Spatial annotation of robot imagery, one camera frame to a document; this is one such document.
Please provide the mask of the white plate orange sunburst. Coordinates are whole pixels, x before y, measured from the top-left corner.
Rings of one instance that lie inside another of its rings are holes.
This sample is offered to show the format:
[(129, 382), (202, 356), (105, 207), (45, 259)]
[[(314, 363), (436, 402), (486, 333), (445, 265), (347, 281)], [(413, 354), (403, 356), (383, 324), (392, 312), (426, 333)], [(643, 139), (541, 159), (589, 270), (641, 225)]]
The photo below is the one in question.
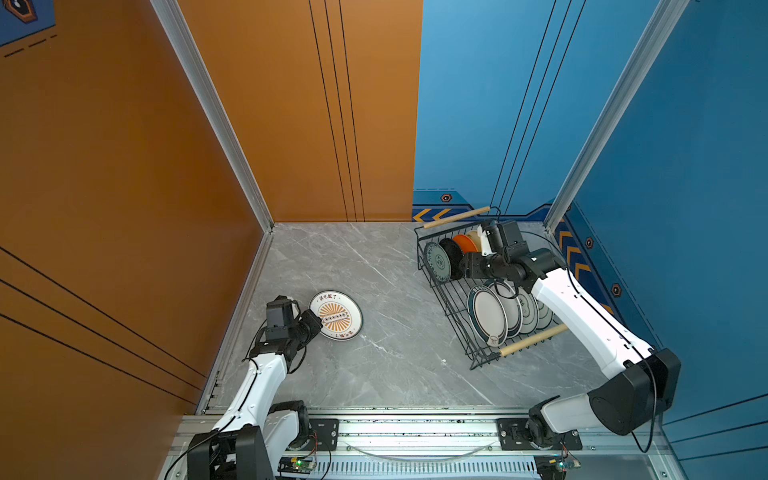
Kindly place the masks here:
[(321, 334), (328, 339), (351, 340), (362, 330), (362, 311), (359, 305), (343, 292), (320, 292), (312, 298), (309, 309), (320, 319)]

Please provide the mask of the white plate dark rim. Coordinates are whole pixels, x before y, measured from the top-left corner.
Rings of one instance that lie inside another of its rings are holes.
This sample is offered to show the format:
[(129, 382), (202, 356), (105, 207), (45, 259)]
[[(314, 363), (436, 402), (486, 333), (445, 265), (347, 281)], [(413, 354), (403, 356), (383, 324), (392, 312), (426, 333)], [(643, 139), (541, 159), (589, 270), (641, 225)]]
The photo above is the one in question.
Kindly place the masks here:
[(499, 347), (507, 338), (507, 319), (497, 297), (486, 286), (470, 290), (467, 308), (477, 333), (489, 347)]

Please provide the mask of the black wire dish rack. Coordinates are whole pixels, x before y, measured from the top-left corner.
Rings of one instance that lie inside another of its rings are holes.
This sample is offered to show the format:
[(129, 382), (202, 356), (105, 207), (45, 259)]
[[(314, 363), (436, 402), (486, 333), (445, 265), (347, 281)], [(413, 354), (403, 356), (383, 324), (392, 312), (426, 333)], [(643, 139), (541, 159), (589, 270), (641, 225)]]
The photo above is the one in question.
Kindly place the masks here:
[(475, 370), (564, 330), (562, 317), (533, 293), (534, 282), (564, 263), (535, 251), (513, 220), (468, 212), (415, 228), (418, 268)]

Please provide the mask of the white plate green rim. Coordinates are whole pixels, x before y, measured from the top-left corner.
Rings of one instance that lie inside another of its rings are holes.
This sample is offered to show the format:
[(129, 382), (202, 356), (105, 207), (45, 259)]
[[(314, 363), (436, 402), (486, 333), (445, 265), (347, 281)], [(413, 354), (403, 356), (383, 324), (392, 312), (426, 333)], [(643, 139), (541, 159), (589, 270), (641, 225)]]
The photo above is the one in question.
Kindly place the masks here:
[(522, 327), (522, 306), (516, 287), (508, 281), (489, 281), (487, 287), (499, 300), (507, 319), (507, 337), (519, 334)]

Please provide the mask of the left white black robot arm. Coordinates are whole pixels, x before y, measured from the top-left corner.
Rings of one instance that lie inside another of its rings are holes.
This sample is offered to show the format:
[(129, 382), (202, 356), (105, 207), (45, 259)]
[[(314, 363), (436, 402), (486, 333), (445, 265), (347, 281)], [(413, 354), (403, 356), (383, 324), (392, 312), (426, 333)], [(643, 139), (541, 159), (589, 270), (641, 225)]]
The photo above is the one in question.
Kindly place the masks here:
[(245, 356), (246, 376), (211, 432), (193, 437), (186, 451), (189, 479), (273, 479), (290, 444), (309, 437), (300, 400), (276, 403), (298, 353), (320, 333), (322, 323), (298, 302), (279, 295), (266, 305), (265, 325)]

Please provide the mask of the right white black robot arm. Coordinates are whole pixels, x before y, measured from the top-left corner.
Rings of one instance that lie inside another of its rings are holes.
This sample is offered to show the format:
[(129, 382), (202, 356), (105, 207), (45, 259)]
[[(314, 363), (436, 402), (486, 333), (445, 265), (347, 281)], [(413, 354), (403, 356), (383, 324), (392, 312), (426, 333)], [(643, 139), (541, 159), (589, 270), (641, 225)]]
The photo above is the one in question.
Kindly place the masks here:
[(544, 331), (552, 337), (571, 332), (591, 354), (606, 381), (567, 398), (553, 397), (530, 408), (526, 429), (540, 448), (571, 431), (604, 427), (626, 436), (673, 405), (681, 362), (669, 349), (656, 349), (616, 320), (580, 285), (555, 248), (530, 250), (514, 221), (481, 223), (483, 244), (468, 253), (462, 268), (469, 278), (508, 281), (559, 318)]

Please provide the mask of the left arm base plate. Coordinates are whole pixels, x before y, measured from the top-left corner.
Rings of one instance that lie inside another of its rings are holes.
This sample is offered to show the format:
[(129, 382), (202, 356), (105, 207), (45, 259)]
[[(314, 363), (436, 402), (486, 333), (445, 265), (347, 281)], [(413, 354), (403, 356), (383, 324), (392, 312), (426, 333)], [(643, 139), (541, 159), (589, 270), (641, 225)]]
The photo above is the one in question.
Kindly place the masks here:
[(299, 434), (287, 447), (288, 451), (335, 451), (339, 440), (340, 421), (337, 418), (316, 418), (299, 428)]

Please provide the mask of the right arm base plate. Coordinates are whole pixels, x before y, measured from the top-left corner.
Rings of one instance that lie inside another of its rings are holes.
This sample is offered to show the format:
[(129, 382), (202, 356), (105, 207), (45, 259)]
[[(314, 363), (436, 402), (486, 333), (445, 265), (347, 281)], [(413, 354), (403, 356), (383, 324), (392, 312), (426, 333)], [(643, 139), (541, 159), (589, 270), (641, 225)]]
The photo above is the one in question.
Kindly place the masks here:
[(582, 450), (583, 444), (577, 430), (554, 433), (538, 421), (522, 417), (496, 420), (497, 435), (504, 451)]

